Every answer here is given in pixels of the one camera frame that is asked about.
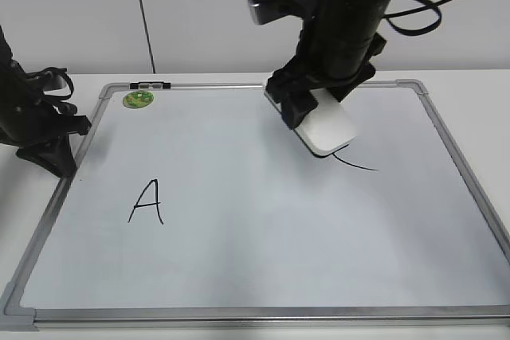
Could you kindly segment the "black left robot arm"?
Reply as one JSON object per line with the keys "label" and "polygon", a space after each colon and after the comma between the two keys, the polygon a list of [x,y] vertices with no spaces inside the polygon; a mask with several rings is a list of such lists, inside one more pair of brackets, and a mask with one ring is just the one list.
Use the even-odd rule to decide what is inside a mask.
{"label": "black left robot arm", "polygon": [[69,102],[74,91],[66,68],[26,72],[1,37],[1,143],[59,178],[77,171],[69,136],[84,136],[92,126]]}

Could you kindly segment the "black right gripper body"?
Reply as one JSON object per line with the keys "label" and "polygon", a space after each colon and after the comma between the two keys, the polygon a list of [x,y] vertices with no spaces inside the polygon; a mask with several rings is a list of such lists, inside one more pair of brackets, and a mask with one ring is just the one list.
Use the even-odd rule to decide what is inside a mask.
{"label": "black right gripper body", "polygon": [[351,76],[328,75],[323,69],[314,69],[302,55],[296,54],[283,68],[273,72],[267,80],[265,91],[272,97],[283,97],[287,93],[320,88],[343,88],[345,89],[343,96],[346,96],[375,75],[375,67],[370,63],[370,59],[379,55],[385,45],[386,40],[376,33],[361,64],[355,68]]}

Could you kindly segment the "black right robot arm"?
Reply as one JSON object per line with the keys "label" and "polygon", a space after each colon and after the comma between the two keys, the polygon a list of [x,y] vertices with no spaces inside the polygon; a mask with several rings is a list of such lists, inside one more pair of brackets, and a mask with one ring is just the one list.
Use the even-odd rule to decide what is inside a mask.
{"label": "black right robot arm", "polygon": [[[408,37],[434,31],[442,22],[440,6],[452,0],[414,0],[417,12],[435,13],[433,23],[420,29],[394,31]],[[303,22],[296,53],[269,78],[266,92],[280,106],[284,123],[298,128],[304,118],[317,108],[312,95],[327,89],[337,102],[375,74],[370,63],[386,44],[378,34],[381,21],[392,23],[395,14],[387,14],[390,0],[248,0],[252,17],[264,25],[287,16]]]}

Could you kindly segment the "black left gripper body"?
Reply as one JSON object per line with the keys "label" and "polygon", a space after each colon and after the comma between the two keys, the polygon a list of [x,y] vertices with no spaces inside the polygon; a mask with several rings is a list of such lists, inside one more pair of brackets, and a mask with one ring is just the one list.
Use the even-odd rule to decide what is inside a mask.
{"label": "black left gripper body", "polygon": [[74,84],[66,68],[24,72],[16,62],[1,64],[1,143],[17,147],[20,159],[59,178],[71,177],[77,164],[69,136],[91,129],[69,102]]}

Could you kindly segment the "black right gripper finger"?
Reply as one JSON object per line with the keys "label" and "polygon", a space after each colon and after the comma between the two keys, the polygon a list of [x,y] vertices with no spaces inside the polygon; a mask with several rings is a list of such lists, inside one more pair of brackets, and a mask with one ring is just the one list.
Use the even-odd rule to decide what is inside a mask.
{"label": "black right gripper finger", "polygon": [[291,130],[298,128],[304,118],[319,104],[308,90],[284,92],[268,84],[265,87],[265,94],[280,112],[285,125]]}
{"label": "black right gripper finger", "polygon": [[333,96],[337,102],[341,103],[354,89],[363,82],[370,80],[374,75],[374,72],[360,72],[352,80],[328,87],[328,93]]}

